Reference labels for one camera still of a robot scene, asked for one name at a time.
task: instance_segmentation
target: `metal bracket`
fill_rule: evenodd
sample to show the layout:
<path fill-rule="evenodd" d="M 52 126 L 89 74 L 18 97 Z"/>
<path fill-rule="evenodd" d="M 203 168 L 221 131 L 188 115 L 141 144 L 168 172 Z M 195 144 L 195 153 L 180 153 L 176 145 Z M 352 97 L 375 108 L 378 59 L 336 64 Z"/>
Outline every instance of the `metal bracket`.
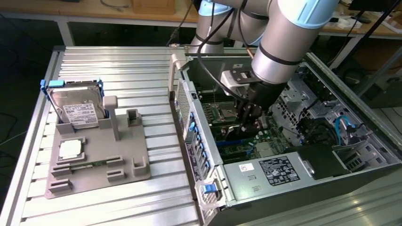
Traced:
<path fill-rule="evenodd" d="M 187 58 L 184 55 L 184 51 L 176 51 L 169 56 L 169 80 L 168 80 L 168 92 L 173 91 L 173 81 L 175 81 L 175 73 L 176 69 L 183 71 L 184 65 L 187 64 Z"/>

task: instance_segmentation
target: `hard drive label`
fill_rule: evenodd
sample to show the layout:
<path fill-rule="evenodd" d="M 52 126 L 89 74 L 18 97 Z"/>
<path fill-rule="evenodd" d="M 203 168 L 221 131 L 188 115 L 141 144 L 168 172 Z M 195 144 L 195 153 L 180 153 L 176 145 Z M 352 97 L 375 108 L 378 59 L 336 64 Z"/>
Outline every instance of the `hard drive label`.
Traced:
<path fill-rule="evenodd" d="M 64 105 L 64 112 L 73 126 L 97 123 L 93 104 Z"/>
<path fill-rule="evenodd" d="M 299 180 L 295 168 L 285 156 L 259 161 L 269 185 L 276 186 Z"/>

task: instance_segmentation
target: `aluminum profile table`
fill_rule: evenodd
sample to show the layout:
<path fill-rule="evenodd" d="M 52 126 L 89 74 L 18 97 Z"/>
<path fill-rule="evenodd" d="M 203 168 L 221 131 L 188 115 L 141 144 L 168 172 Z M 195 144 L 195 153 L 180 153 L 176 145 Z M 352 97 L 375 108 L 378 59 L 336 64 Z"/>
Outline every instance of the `aluminum profile table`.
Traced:
<path fill-rule="evenodd" d="M 40 94 L 1 226 L 199 224 L 167 96 L 169 56 L 168 48 L 152 47 L 70 47 L 53 52 L 46 80 L 101 78 L 105 96 L 117 96 L 116 114 L 124 114 L 129 108 L 141 113 L 150 179 L 49 200 L 44 198 L 56 113 Z"/>

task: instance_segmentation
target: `green circuit board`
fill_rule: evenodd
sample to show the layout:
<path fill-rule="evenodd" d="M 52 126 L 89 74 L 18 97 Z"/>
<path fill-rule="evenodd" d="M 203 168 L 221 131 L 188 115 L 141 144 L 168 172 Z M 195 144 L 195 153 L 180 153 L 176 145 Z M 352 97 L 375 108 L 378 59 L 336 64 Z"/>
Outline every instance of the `green circuit board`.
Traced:
<path fill-rule="evenodd" d="M 232 102 L 205 103 L 203 110 L 224 164 L 281 154 L 291 146 L 271 116 L 264 116 L 267 128 L 255 137 L 224 141 L 221 129 L 237 124 Z"/>

